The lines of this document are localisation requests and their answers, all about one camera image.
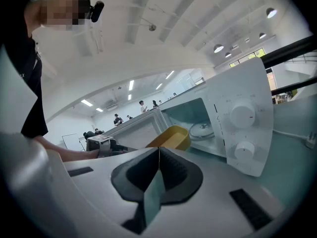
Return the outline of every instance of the black shirt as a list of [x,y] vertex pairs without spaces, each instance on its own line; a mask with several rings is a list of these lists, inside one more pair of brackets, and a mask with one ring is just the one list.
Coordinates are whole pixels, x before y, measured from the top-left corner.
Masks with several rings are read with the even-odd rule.
[[96,136],[92,131],[88,131],[86,134],[85,134],[85,139],[87,140],[87,138],[89,137],[94,137]]
[[14,13],[12,22],[9,23],[4,37],[4,45],[17,72],[38,97],[23,125],[21,133],[30,138],[38,135],[44,136],[48,129],[42,105],[42,62],[38,60],[34,66],[37,56],[35,42],[28,37],[23,10]]
[[122,118],[121,117],[117,117],[116,119],[114,119],[113,123],[117,124],[119,122],[119,124],[122,124]]

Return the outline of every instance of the white cable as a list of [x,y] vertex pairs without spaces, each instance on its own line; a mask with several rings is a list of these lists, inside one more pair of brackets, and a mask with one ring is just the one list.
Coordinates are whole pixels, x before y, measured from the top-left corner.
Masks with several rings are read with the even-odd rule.
[[300,135],[296,135],[296,134],[291,134],[291,133],[279,131],[279,130],[276,130],[276,129],[274,129],[273,132],[275,132],[277,134],[282,134],[282,135],[285,135],[285,136],[299,138],[299,139],[307,139],[307,136],[300,136]]

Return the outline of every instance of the yellow container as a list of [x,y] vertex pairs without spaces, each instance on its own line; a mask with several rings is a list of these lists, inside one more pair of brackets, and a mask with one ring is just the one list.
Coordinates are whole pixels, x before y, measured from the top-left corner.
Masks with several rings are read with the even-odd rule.
[[188,129],[178,125],[173,125],[156,137],[146,147],[167,147],[185,151],[190,147],[190,137]]

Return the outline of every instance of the white microwave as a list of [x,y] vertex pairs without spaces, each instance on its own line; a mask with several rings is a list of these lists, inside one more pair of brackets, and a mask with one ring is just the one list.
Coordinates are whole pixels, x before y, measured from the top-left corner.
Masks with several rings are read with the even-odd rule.
[[189,130],[191,147],[226,158],[260,176],[273,130],[273,104],[263,62],[248,60],[191,88],[104,135],[142,149],[172,125]]

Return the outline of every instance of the black vent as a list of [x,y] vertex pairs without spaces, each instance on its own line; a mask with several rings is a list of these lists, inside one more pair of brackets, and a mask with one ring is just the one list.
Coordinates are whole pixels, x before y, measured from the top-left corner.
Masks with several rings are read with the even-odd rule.
[[255,230],[259,230],[272,220],[261,206],[243,189],[232,191],[230,195]]

